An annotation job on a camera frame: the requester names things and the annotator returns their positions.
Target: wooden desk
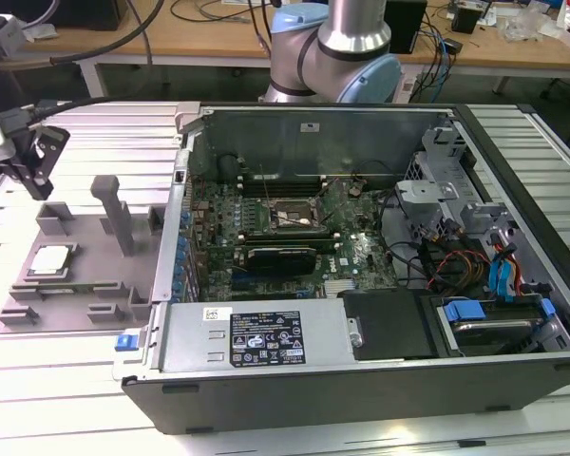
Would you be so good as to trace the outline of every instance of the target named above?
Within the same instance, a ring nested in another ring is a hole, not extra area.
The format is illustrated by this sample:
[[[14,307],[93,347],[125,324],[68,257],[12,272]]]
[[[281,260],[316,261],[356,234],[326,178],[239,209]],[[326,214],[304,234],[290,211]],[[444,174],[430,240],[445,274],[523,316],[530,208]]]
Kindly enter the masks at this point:
[[[151,11],[155,0],[134,0],[141,17]],[[171,15],[169,8],[175,0],[166,0],[158,17],[148,28],[148,36],[157,65],[210,66],[210,67],[269,67],[270,62],[257,44],[251,24],[228,22],[194,24]],[[462,74],[520,77],[569,77],[570,48],[550,37],[541,42],[507,43],[496,28],[476,27],[472,35],[452,32],[450,23],[439,15],[433,15],[444,0],[429,0],[427,12],[431,22],[445,37],[464,44],[453,72]],[[215,4],[207,7],[214,14],[231,14],[244,7]],[[195,11],[192,0],[182,1],[178,14],[202,18]],[[261,13],[256,10],[260,29],[264,29]],[[88,31],[60,28],[60,37],[41,41],[25,47],[27,54],[59,54],[98,48],[120,38],[136,27],[131,14],[127,14],[117,31]],[[418,40],[414,52],[400,55],[404,78],[400,91],[432,61],[434,48],[426,37]],[[93,96],[104,93],[101,75],[95,64],[143,64],[145,62],[141,37],[110,54],[91,61],[81,62],[81,69],[89,91]]]

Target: red wire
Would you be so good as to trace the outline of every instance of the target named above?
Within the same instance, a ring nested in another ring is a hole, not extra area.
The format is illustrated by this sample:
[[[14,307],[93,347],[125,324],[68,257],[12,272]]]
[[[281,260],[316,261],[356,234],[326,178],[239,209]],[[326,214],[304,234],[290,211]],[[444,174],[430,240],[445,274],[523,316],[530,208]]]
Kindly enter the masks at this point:
[[[446,265],[447,260],[449,258],[451,258],[453,255],[462,255],[462,254],[472,254],[475,257],[479,257],[482,259],[482,261],[485,261],[487,264],[490,264],[490,262],[487,260],[487,258],[485,257],[484,254],[480,253],[480,252],[474,252],[472,250],[455,250],[453,252],[448,253],[444,259],[442,260],[441,263],[439,263],[439,266],[437,266],[437,269],[435,270],[435,274],[439,274],[439,272],[441,271],[441,269]],[[435,277],[432,278],[431,280],[428,281],[427,284],[427,289],[430,288],[431,284],[435,281]]]

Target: desk leg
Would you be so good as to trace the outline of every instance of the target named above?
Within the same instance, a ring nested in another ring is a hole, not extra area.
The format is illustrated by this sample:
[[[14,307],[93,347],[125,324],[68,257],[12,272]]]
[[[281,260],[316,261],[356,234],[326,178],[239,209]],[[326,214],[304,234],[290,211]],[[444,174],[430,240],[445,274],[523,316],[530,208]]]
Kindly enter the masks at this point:
[[[92,60],[83,60],[77,63],[80,70],[83,72],[83,78],[85,78],[88,94],[93,98],[107,95],[104,78],[97,68],[97,64]]]
[[[409,97],[416,84],[416,79],[422,73],[422,65],[402,65],[401,66],[401,79],[395,88],[395,94],[392,97],[393,103],[406,105],[409,103]]]
[[[501,93],[503,93],[504,86],[506,86],[506,83],[508,83],[508,82],[509,82],[508,76],[501,76],[500,78],[498,78],[498,81],[496,82],[496,84],[492,87],[492,91],[496,95],[500,95]]]

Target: white sticker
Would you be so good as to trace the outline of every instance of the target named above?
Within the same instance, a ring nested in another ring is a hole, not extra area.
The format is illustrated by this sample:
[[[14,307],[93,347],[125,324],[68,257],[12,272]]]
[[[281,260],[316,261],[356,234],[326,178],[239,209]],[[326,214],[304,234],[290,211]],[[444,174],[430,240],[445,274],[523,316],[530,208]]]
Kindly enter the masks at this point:
[[[74,295],[74,292],[71,288],[54,288],[48,290],[38,290],[38,293],[41,295]]]
[[[205,307],[202,310],[203,321],[229,320],[232,307]]]
[[[301,123],[300,133],[318,133],[320,123]]]

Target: barcode label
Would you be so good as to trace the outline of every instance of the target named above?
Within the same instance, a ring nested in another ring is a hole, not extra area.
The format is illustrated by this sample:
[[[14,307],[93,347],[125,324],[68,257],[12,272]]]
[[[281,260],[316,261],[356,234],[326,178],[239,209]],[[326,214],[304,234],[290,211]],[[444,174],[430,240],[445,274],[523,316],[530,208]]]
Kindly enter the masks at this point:
[[[202,319],[204,321],[229,320],[231,313],[232,307],[205,307],[202,310]]]

